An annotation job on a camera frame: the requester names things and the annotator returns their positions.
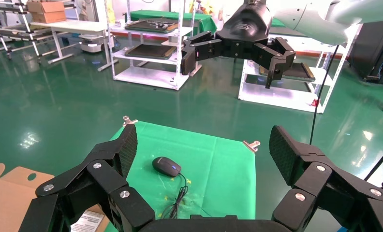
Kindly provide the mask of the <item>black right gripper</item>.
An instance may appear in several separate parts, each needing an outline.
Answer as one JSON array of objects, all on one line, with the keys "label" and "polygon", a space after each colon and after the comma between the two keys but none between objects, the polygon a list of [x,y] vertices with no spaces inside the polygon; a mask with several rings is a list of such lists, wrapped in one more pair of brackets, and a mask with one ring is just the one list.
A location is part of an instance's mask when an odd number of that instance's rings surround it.
[{"label": "black right gripper", "polygon": [[280,80],[294,62],[296,52],[282,37],[267,43],[272,14],[265,1],[244,2],[214,35],[199,33],[183,42],[181,73],[188,75],[200,60],[219,57],[251,59],[266,69],[265,87]]}]

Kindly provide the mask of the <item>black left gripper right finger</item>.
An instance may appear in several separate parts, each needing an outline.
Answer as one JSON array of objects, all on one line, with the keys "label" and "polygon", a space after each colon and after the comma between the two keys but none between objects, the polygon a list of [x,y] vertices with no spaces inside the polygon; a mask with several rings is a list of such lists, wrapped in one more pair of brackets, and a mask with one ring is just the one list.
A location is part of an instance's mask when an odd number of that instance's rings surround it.
[{"label": "black left gripper right finger", "polygon": [[350,232],[383,232],[383,189],[337,167],[318,147],[274,126],[269,153],[291,187],[272,220],[302,232],[317,209],[329,212]]}]

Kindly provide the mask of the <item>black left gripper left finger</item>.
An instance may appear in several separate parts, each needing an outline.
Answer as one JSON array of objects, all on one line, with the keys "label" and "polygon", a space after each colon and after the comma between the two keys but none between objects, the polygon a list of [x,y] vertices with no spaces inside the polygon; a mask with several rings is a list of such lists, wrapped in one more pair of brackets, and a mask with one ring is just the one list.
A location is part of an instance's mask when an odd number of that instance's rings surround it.
[{"label": "black left gripper left finger", "polygon": [[155,219],[154,210],[127,177],[137,152],[135,125],[99,143],[77,166],[42,183],[21,223],[22,232],[69,232],[83,213],[99,206],[120,232],[138,232]]}]

